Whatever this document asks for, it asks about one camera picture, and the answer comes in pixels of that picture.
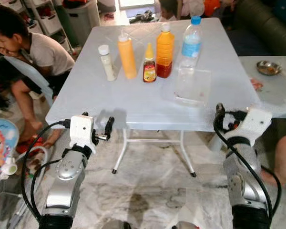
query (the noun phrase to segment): boy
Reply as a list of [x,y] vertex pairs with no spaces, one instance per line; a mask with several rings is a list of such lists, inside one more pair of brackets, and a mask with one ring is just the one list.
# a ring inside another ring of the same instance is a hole
[[[74,60],[58,42],[43,34],[29,33],[23,18],[4,6],[0,6],[0,53],[34,66],[49,82],[54,100],[74,66]],[[25,120],[19,139],[21,143],[28,141],[42,127],[29,95],[30,91],[40,94],[41,90],[28,77],[15,82],[11,90]],[[60,131],[54,130],[44,146],[50,148],[59,136]]]
[[161,17],[160,22],[175,21],[177,16],[178,2],[177,0],[160,0]]

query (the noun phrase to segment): plastic lid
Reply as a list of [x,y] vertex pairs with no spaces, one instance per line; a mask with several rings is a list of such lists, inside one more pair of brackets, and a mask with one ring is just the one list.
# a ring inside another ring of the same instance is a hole
[[191,19],[192,25],[199,25],[200,22],[201,22],[201,17],[199,17],[199,16],[193,16]]
[[171,25],[168,22],[162,24],[162,32],[169,32],[171,30]]
[[109,53],[109,46],[107,44],[103,44],[99,46],[99,54],[100,55],[107,55]]
[[145,52],[145,59],[148,59],[148,60],[153,59],[153,47],[151,43],[147,44],[147,49]]
[[119,35],[119,41],[120,42],[126,42],[128,41],[128,35],[126,33],[124,33],[124,31],[122,30],[121,34]]

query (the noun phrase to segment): white folding table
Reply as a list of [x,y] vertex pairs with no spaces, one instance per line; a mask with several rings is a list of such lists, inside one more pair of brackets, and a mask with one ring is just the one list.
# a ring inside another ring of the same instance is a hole
[[[156,50],[156,38],[161,23],[129,26],[94,27],[83,50],[64,84],[58,98],[46,116],[51,124],[87,111],[96,118],[95,128],[103,128],[109,116],[115,117],[114,128],[123,129],[123,150],[113,169],[116,172],[129,142],[180,143],[182,154],[192,176],[192,163],[184,149],[184,131],[213,131],[215,106],[223,103],[227,109],[245,109],[258,104],[250,81],[216,18],[202,19],[203,45],[197,69],[211,72],[211,90],[205,107],[187,107],[174,102],[174,85],[182,46],[183,33],[189,20],[171,22],[175,35],[174,67],[167,79],[157,78],[144,83],[143,62],[148,42]],[[127,80],[118,53],[118,35],[124,30],[133,40],[138,76]],[[98,54],[98,46],[108,44],[118,74],[117,80],[106,80]],[[180,130],[178,140],[129,139],[126,129]]]

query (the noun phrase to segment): small plate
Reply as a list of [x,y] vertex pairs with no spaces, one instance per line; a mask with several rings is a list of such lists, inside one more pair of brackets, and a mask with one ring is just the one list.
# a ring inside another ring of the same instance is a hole
[[281,72],[280,65],[270,61],[260,61],[256,64],[257,70],[264,75],[276,75]]

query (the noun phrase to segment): orange juice bottle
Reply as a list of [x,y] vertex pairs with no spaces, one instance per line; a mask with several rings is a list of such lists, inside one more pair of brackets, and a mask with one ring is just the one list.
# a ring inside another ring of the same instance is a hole
[[132,39],[123,31],[119,36],[118,46],[125,76],[127,79],[134,79],[137,77],[137,70],[135,67],[133,43]]
[[175,36],[170,30],[170,24],[163,23],[161,34],[157,38],[156,71],[157,76],[162,78],[167,78],[172,71]]

